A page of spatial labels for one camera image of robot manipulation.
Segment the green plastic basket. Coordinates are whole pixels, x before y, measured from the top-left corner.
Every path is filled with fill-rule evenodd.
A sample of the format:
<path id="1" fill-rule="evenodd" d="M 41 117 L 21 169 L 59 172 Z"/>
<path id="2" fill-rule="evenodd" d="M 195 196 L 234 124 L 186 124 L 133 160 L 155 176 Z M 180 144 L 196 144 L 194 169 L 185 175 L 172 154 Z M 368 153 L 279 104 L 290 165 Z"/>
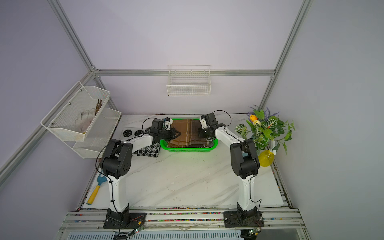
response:
<path id="1" fill-rule="evenodd" d="M 210 146 L 208 148 L 168 148 L 168 142 L 161 140 L 160 144 L 162 149 L 169 151 L 169 152 L 182 152 L 182 153 L 207 153 L 211 150 L 215 149 L 218 146 L 218 140 L 209 140 Z"/>

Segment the brown plaid scarf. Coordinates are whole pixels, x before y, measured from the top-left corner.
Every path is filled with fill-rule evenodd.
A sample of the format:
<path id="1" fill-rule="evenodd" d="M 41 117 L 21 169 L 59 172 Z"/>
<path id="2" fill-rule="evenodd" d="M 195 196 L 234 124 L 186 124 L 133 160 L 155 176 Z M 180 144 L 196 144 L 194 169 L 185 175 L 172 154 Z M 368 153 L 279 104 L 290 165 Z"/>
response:
<path id="1" fill-rule="evenodd" d="M 201 123 L 197 119 L 173 120 L 171 125 L 181 135 L 168 142 L 168 148 L 208 148 L 210 141 L 199 137 Z"/>

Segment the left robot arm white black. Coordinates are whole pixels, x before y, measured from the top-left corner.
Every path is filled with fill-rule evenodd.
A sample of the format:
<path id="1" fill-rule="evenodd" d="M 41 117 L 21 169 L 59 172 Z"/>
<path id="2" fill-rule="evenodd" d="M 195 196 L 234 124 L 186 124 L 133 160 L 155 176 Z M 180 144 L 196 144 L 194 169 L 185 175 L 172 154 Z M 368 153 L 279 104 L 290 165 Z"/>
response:
<path id="1" fill-rule="evenodd" d="M 110 209 L 114 213 L 122 213 L 128 209 L 129 202 L 126 194 L 126 181 L 124 176 L 132 165 L 133 153 L 159 143 L 161 140 L 170 141 L 181 135 L 171 125 L 170 118 L 153 118 L 152 125 L 139 136 L 128 140 L 112 139 L 102 149 L 100 168 L 109 183 Z"/>

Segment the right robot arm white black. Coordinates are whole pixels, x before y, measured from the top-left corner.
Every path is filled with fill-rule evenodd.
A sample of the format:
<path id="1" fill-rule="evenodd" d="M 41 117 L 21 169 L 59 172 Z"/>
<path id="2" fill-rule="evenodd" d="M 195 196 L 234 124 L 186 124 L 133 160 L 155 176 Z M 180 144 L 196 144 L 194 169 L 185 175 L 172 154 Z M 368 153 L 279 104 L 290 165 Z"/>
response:
<path id="1" fill-rule="evenodd" d="M 246 140 L 236 136 L 225 124 L 217 121 L 214 113 L 202 115 L 199 121 L 201 123 L 198 130 L 199 137 L 217 139 L 230 150 L 232 170 L 241 179 L 240 196 L 237 202 L 238 213 L 247 217 L 255 214 L 258 207 L 252 201 L 251 186 L 260 168 L 255 143 L 251 139 Z"/>

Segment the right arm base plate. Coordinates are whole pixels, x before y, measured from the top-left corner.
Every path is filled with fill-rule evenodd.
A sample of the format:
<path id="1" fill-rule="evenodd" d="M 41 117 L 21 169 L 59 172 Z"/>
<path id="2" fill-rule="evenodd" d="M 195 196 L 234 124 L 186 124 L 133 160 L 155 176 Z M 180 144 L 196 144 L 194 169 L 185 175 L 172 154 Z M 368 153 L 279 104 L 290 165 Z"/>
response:
<path id="1" fill-rule="evenodd" d="M 249 211 L 238 207 L 236 211 L 228 211 L 223 213 L 224 224 L 226 228 L 237 227 L 259 227 L 265 226 L 264 217 L 258 207 L 254 207 Z"/>

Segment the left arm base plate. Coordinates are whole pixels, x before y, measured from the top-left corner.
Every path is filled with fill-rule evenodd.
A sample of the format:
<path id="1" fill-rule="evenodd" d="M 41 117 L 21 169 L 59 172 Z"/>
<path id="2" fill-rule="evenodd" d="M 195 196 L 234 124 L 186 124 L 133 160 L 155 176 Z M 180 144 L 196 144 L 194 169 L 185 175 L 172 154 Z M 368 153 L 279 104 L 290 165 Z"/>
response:
<path id="1" fill-rule="evenodd" d="M 144 225 L 146 216 L 147 213 L 131 213 L 129 207 L 121 213 L 108 209 L 103 229 L 137 229 Z"/>

